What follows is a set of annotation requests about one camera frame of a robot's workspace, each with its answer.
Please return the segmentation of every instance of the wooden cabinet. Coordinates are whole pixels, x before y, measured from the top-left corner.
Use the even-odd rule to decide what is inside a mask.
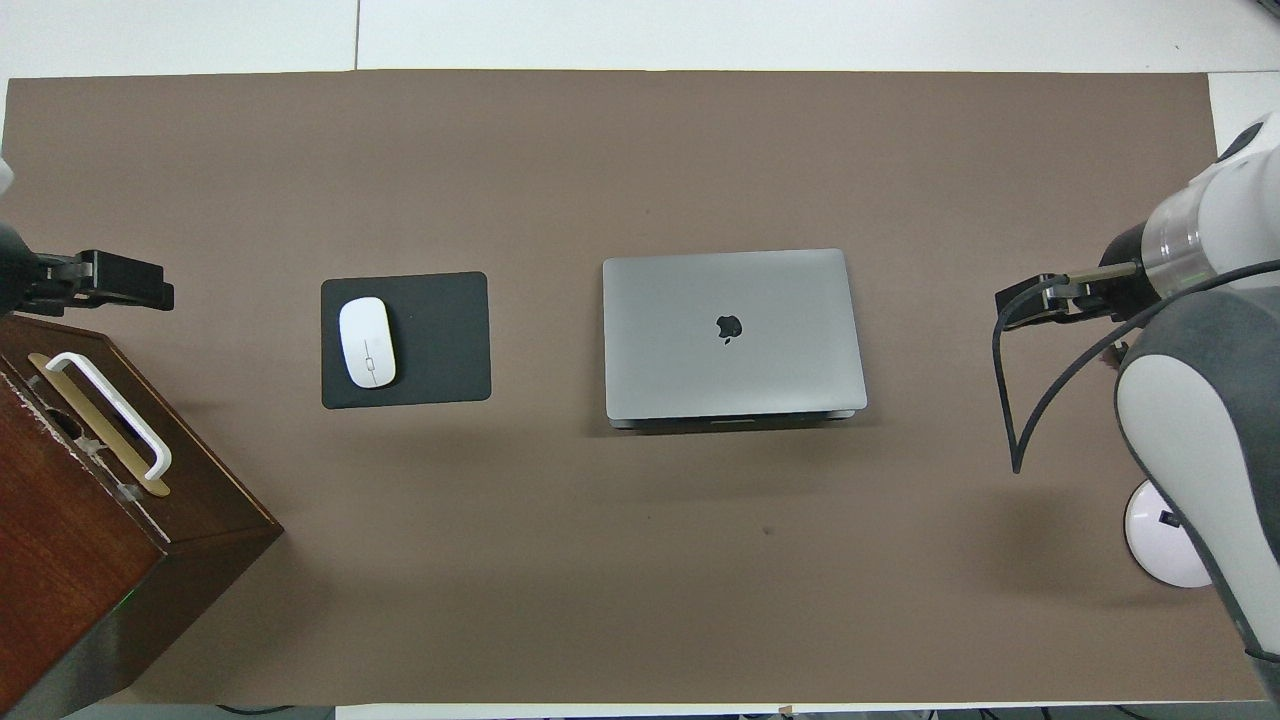
[[[163,439],[160,483],[140,478],[156,456],[146,433],[86,370],[41,370],[63,352]],[[105,336],[0,318],[5,720],[61,717],[127,687],[280,532]]]

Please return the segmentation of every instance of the laptop lid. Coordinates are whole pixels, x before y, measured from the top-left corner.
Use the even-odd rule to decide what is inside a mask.
[[[618,427],[865,407],[844,252],[605,260],[604,375]]]

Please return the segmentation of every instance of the table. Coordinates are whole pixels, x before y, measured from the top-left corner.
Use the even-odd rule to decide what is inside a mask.
[[[148,702],[1258,698],[1128,557],[1112,374],[1007,470],[992,291],[1096,261],[1213,155],[1203,76],[376,72],[14,81],[0,213],[163,264],[109,333],[287,534]],[[870,409],[634,436],[612,255],[841,247]],[[320,405],[319,287],[483,270],[494,392]],[[1101,327],[1010,338],[1018,409]]]

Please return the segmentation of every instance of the apple logo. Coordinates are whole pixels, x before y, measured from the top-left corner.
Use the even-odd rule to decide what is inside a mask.
[[[736,315],[721,315],[716,319],[716,324],[719,325],[719,336],[724,338],[724,345],[728,345],[728,341],[742,334],[742,322]]]

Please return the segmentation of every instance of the mouse pad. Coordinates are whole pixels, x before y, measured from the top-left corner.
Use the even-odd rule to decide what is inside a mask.
[[[357,297],[387,305],[396,379],[365,389],[342,355],[338,313]],[[378,407],[485,400],[489,364],[489,282],[484,273],[342,278],[320,286],[320,392],[325,407]]]

